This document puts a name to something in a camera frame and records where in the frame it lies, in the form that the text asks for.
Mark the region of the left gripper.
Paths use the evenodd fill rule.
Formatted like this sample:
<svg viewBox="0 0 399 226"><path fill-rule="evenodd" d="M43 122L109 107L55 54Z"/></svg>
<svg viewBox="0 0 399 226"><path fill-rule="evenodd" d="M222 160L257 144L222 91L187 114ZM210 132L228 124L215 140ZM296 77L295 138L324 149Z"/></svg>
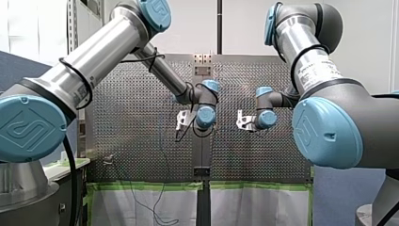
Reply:
<svg viewBox="0 0 399 226"><path fill-rule="evenodd" d="M193 134L196 137L209 137L210 135L212 135L215 132L215 126L211 125L208 128L202 128L195 124L193 126L192 130L193 130Z"/></svg>

